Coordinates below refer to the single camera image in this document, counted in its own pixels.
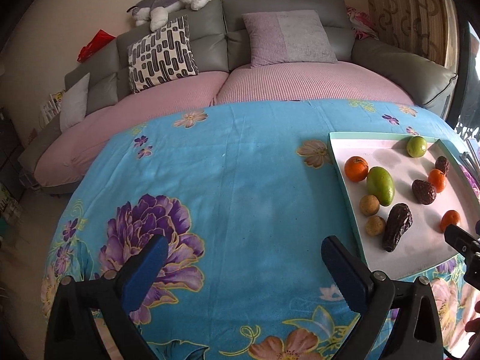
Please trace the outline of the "right human hand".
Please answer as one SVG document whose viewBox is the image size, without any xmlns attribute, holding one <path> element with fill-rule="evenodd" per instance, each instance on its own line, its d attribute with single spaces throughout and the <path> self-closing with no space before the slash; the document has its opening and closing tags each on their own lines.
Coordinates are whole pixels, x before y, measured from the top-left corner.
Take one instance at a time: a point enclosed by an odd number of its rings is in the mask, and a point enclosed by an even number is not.
<svg viewBox="0 0 480 360">
<path fill-rule="evenodd" d="M 477 314 L 480 313 L 480 301 L 478 301 L 474 307 L 474 310 Z M 469 338 L 469 345 L 472 345 L 475 342 L 476 338 L 479 336 L 480 332 L 480 318 L 475 318 L 467 322 L 465 325 L 465 331 L 467 333 L 472 333 L 472 336 Z"/>
</svg>

